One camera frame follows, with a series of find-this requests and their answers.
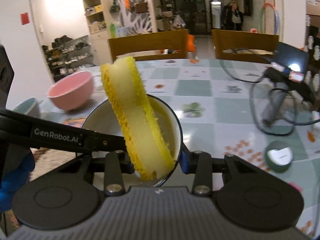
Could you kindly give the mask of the white bowl black rim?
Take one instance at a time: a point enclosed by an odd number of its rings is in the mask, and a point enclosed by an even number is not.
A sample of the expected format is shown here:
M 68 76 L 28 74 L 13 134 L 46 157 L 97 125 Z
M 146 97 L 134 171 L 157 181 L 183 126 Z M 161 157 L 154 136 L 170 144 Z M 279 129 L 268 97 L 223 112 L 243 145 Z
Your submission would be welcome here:
M 171 155 L 176 161 L 176 168 L 166 177 L 153 181 L 142 181 L 137 172 L 134 174 L 123 174 L 126 190 L 131 186 L 172 186 L 174 184 L 173 179 L 176 178 L 176 171 L 183 146 L 183 133 L 180 122 L 175 112 L 162 99 L 149 95 L 149 102 L 158 119 L 163 138 L 169 144 Z M 107 100 L 91 111 L 84 121 L 82 128 L 99 133 L 123 135 L 111 104 Z

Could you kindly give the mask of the shoe rack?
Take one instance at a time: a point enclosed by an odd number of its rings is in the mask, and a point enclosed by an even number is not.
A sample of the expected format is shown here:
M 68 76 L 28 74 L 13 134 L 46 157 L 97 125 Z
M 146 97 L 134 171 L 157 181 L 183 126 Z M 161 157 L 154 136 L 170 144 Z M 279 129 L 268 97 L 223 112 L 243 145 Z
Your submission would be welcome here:
M 82 68 L 94 66 L 88 35 L 79 38 L 63 35 L 51 44 L 41 47 L 55 82 Z

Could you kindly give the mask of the grey-green bowl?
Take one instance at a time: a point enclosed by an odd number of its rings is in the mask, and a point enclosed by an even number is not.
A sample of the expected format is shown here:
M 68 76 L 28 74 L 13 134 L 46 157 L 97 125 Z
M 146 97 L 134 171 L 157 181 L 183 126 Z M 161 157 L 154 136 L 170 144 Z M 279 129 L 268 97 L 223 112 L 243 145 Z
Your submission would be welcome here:
M 40 108 L 36 98 L 29 98 L 13 109 L 14 112 L 39 118 Z

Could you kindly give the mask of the pink bowl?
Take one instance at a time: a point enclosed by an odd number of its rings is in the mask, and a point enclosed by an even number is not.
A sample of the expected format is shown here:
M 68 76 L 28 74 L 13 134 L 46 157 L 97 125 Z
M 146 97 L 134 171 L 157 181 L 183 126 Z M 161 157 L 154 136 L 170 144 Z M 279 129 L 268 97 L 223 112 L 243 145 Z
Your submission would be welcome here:
M 71 111 L 83 106 L 94 90 L 93 75 L 84 70 L 73 73 L 54 83 L 47 97 L 59 109 Z

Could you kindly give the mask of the person in background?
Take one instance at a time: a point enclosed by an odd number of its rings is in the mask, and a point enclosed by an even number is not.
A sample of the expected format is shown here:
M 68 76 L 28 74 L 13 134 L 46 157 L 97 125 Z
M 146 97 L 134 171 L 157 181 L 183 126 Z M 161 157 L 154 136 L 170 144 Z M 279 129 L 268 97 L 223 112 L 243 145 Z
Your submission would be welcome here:
M 229 2 L 223 7 L 221 21 L 222 29 L 224 30 L 242 31 L 244 22 L 243 13 L 234 1 Z

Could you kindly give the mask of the colourful hula hoop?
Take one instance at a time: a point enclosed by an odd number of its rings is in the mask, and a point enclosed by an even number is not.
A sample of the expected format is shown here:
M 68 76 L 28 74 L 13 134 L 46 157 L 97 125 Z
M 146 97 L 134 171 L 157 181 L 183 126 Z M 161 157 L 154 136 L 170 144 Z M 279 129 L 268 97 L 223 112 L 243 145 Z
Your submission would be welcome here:
M 271 25 L 273 25 L 273 35 L 277 35 L 279 23 L 279 14 L 276 7 L 271 3 L 265 3 L 259 12 L 258 32 L 265 33 L 267 30 L 271 30 Z

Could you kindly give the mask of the yellow sponge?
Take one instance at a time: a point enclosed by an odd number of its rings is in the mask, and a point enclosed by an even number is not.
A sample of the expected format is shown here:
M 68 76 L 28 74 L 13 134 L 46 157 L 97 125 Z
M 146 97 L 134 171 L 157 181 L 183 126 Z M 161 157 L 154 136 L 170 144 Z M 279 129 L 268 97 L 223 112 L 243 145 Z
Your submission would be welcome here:
M 142 180 L 162 178 L 175 166 L 149 102 L 135 59 L 116 59 L 100 67 L 101 82 Z

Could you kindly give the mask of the wooden chair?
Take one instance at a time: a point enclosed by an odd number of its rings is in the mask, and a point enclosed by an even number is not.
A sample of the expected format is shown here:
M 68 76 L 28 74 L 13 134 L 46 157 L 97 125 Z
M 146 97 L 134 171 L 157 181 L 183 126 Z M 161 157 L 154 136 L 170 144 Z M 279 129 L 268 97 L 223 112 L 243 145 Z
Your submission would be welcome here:
M 186 29 L 163 31 L 133 36 L 110 38 L 113 61 L 131 54 L 136 61 L 186 59 L 188 31 Z
M 217 59 L 254 63 L 269 63 L 279 42 L 278 35 L 221 29 L 212 37 Z

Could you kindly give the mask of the left wooden chair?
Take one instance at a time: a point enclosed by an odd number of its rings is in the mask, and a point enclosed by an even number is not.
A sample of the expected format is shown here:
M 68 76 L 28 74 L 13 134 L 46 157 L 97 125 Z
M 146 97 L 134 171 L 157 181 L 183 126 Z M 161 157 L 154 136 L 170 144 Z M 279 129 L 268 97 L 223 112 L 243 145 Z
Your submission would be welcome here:
M 186 29 L 163 31 L 133 36 L 110 38 L 113 61 L 131 54 L 136 61 L 186 59 L 188 31 Z

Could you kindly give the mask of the right wooden chair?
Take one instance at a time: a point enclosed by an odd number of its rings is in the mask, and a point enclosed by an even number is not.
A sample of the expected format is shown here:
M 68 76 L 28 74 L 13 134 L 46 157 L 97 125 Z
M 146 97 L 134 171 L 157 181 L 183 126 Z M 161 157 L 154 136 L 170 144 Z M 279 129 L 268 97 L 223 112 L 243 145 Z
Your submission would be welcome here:
M 269 63 L 279 42 L 278 35 L 221 29 L 212 37 L 217 59 L 254 63 Z

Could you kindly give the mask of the cream shelf cabinet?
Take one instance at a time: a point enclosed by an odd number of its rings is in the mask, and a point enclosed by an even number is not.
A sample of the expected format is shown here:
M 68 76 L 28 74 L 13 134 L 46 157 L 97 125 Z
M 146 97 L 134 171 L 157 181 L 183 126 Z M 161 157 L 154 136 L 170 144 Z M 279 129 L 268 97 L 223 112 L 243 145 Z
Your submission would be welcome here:
M 93 46 L 94 60 L 102 65 L 112 61 L 108 39 L 108 25 L 111 15 L 108 6 L 112 0 L 82 0 L 85 17 L 89 29 L 91 44 Z

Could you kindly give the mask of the white leaf-pattern room divider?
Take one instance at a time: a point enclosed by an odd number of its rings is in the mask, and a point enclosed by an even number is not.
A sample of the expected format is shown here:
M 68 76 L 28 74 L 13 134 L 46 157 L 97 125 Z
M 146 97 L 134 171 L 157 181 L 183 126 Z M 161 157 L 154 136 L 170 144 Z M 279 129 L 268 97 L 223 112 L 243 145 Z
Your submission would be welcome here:
M 121 26 L 133 34 L 152 31 L 148 0 L 113 0 L 110 13 L 115 14 Z

